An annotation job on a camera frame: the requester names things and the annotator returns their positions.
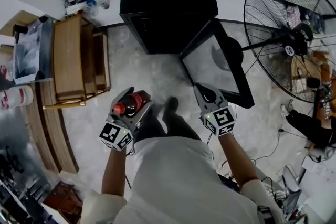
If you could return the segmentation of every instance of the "black cabinet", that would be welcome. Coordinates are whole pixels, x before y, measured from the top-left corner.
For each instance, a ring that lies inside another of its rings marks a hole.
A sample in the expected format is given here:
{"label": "black cabinet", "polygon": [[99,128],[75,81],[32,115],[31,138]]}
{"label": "black cabinet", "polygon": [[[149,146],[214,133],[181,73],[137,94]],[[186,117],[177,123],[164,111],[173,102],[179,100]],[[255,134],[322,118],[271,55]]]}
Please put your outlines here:
{"label": "black cabinet", "polygon": [[179,54],[209,19],[216,0],[121,0],[120,16],[149,54]]}

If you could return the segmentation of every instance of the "concrete floor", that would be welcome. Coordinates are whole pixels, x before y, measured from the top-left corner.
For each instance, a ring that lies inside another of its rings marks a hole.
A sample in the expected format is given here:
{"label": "concrete floor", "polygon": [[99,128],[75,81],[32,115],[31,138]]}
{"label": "concrete floor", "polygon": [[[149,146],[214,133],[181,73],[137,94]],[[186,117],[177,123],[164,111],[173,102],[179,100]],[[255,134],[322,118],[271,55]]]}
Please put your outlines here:
{"label": "concrete floor", "polygon": [[[237,39],[242,47],[248,45],[244,25],[222,23],[228,35]],[[110,150],[98,140],[113,98],[127,87],[146,90],[154,102],[163,104],[167,97],[174,95],[180,101],[178,114],[207,141],[210,131],[203,127],[199,118],[193,88],[185,77],[177,55],[147,55],[127,26],[108,29],[109,68],[111,91],[87,102],[84,107],[63,109],[65,124],[70,143],[79,165],[78,175],[61,173],[60,177],[73,182],[83,189],[93,188],[100,191],[103,172]],[[243,69],[246,71],[255,61],[251,51],[244,52]],[[237,106],[237,122],[234,135],[247,154],[256,159],[269,155],[277,145],[278,129],[283,127],[289,132],[299,134],[281,118],[279,108],[287,103],[290,96],[280,89],[272,88],[272,82],[259,64],[255,64],[247,74],[255,106],[243,109]],[[308,113],[311,104],[294,101],[295,108]],[[287,164],[300,171],[304,158],[306,140],[291,134],[282,134],[275,153],[257,161],[257,166],[267,175],[278,181],[279,171]],[[226,157],[215,137],[211,138],[210,149],[220,174],[229,172],[222,163]],[[132,184],[134,179],[134,157],[127,157],[126,174]],[[126,185],[125,197],[130,196]]]}

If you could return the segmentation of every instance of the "sitting person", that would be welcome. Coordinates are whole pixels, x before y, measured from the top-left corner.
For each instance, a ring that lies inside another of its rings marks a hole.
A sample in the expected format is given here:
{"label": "sitting person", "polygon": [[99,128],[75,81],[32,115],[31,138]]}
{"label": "sitting person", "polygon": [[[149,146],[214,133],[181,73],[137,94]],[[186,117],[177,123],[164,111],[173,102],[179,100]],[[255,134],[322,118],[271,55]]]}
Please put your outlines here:
{"label": "sitting person", "polygon": [[307,115],[301,114],[293,109],[293,99],[286,107],[284,104],[280,107],[281,116],[288,121],[295,129],[301,132],[318,148],[326,148],[336,143],[336,118],[322,120],[314,119]]}

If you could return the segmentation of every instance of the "black shoe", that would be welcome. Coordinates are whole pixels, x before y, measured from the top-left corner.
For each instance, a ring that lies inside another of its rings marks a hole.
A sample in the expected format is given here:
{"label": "black shoe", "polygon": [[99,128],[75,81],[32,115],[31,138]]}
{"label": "black shoe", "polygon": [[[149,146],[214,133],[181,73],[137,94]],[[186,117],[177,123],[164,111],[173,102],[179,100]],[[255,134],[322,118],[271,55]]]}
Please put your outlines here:
{"label": "black shoe", "polygon": [[176,113],[179,107],[179,100],[176,97],[169,97],[164,105],[164,113],[163,120],[165,120],[166,116],[170,113]]}

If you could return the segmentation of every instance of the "person's arm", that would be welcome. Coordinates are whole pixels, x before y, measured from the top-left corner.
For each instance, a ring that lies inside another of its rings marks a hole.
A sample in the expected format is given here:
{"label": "person's arm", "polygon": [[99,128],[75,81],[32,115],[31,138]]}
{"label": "person's arm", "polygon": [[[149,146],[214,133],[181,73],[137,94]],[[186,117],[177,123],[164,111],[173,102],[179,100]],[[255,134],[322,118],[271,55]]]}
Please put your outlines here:
{"label": "person's arm", "polygon": [[124,196],[125,163],[126,149],[122,151],[112,149],[103,176],[103,182],[101,185],[102,194],[113,194],[121,197]]}
{"label": "person's arm", "polygon": [[218,139],[224,150],[233,177],[237,180],[240,188],[251,180],[259,179],[254,164],[235,140],[232,133],[222,135]]}

